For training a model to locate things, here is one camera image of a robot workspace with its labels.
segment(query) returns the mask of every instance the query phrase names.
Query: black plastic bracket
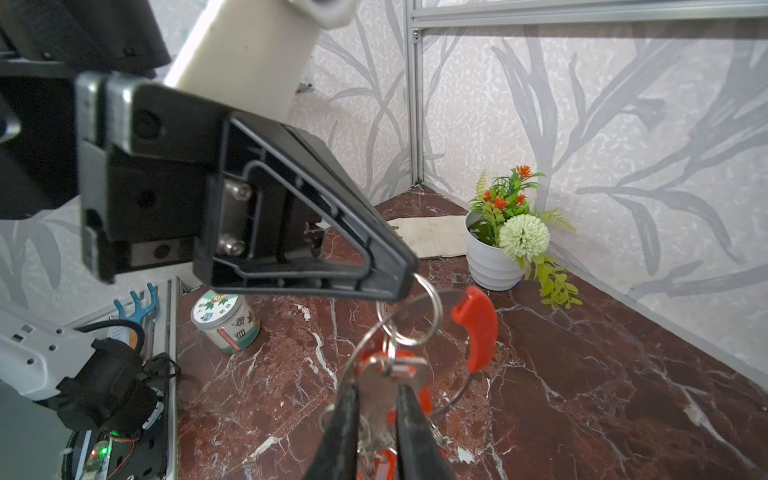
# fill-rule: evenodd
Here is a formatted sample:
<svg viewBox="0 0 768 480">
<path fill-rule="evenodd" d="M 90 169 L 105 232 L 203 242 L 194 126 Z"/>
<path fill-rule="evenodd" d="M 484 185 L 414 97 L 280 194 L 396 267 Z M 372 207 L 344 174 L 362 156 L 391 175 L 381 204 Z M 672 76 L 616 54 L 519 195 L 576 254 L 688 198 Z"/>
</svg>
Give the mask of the black plastic bracket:
<svg viewBox="0 0 768 480">
<path fill-rule="evenodd" d="M 222 293 L 408 293 L 415 254 L 319 138 L 122 74 L 82 74 L 77 95 L 83 259 L 102 281 L 194 260 Z M 318 258 L 320 219 L 360 263 Z"/>
<path fill-rule="evenodd" d="M 357 473 L 357 433 L 360 421 L 357 386 L 348 385 L 320 440 L 303 480 L 354 480 Z"/>
<path fill-rule="evenodd" d="M 400 480 L 452 480 L 413 389 L 397 386 L 397 468 Z"/>
</svg>

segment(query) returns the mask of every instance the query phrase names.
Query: key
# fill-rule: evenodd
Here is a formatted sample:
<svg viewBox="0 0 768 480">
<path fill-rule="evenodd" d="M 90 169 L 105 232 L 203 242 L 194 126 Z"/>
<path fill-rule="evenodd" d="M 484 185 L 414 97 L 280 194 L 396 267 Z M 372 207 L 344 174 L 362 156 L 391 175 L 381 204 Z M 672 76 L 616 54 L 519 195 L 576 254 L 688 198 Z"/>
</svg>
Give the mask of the key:
<svg viewBox="0 0 768 480">
<path fill-rule="evenodd" d="M 415 392 L 421 392 L 428 377 L 429 363 L 406 351 L 396 352 L 394 359 L 385 353 L 376 353 L 359 369 L 357 387 L 360 391 L 360 418 L 364 430 L 360 450 L 365 453 L 364 458 L 369 460 L 368 465 L 372 466 L 370 460 L 377 452 L 393 448 L 396 444 L 393 417 L 397 385 L 404 383 Z"/>
</svg>

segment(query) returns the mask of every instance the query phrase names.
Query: metal screw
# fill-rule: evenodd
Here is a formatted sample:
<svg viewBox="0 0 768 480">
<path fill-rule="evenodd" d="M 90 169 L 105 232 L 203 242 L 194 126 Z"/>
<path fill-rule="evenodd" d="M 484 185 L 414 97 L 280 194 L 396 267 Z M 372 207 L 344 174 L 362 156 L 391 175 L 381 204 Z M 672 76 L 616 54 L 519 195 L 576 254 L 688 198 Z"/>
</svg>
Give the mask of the metal screw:
<svg viewBox="0 0 768 480">
<path fill-rule="evenodd" d="M 224 181 L 224 188 L 226 188 L 227 191 L 233 197 L 235 197 L 236 200 L 241 202 L 247 202 L 250 200 L 250 196 L 253 194 L 249 184 L 238 184 L 231 180 Z"/>
<path fill-rule="evenodd" d="M 157 115 L 147 110 L 139 110 L 134 114 L 133 132 L 139 138 L 154 140 L 160 136 L 161 122 Z"/>
<path fill-rule="evenodd" d="M 230 257 L 239 257 L 245 252 L 245 242 L 232 235 L 219 237 L 219 248 Z"/>
</svg>

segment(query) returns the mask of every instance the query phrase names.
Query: white flower pot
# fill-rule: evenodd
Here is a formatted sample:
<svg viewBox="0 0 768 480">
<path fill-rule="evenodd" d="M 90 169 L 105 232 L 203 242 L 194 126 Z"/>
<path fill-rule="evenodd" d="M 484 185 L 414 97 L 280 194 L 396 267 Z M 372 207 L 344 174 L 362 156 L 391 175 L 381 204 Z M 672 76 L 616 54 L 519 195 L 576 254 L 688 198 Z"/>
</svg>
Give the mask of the white flower pot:
<svg viewBox="0 0 768 480">
<path fill-rule="evenodd" d="M 469 233 L 469 226 L 481 217 L 480 212 L 469 212 L 464 220 L 469 272 L 479 286 L 495 291 L 509 290 L 525 272 L 515 260 L 507 257 L 504 250 L 486 245 Z"/>
</svg>

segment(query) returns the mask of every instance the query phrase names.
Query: marble table surface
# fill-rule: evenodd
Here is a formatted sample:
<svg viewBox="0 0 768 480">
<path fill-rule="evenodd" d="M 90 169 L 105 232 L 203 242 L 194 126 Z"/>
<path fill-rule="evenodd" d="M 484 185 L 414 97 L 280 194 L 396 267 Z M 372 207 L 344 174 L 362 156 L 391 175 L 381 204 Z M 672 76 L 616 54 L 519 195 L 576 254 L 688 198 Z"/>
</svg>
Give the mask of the marble table surface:
<svg viewBox="0 0 768 480">
<path fill-rule="evenodd" d="M 379 205 L 387 219 L 463 214 L 426 187 Z M 353 251 L 330 233 L 330 257 Z M 438 288 L 472 284 L 466 259 L 423 260 Z M 768 478 L 768 395 L 758 386 L 590 284 L 583 306 L 552 313 L 535 282 L 490 293 L 499 318 L 491 365 L 439 423 L 459 479 Z M 251 296 L 262 332 L 224 355 L 190 322 L 203 293 L 180 302 L 179 478 L 301 478 L 317 419 L 374 304 Z M 412 331 L 425 325 L 414 325 Z M 462 384 L 461 327 L 420 349 L 439 405 Z"/>
</svg>

